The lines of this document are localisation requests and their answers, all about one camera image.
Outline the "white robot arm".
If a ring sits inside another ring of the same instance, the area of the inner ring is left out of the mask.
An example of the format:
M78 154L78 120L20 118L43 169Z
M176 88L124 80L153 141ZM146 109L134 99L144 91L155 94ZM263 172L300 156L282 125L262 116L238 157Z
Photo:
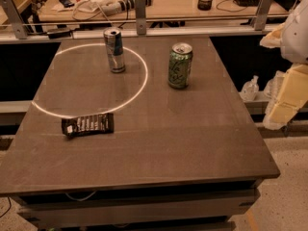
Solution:
M292 66L274 77L263 124L278 130L285 126L308 101L308 0L301 0L286 21L260 41L267 48L279 47Z

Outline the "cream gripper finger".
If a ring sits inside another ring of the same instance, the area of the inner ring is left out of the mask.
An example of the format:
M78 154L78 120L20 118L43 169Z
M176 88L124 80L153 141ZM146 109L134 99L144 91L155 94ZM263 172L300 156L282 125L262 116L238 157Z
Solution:
M260 40L260 45L266 48L279 48L281 44L281 34L285 24L282 23L275 27Z
M285 72L278 96L266 108L263 125L270 130L285 126L308 101L308 65L292 64Z

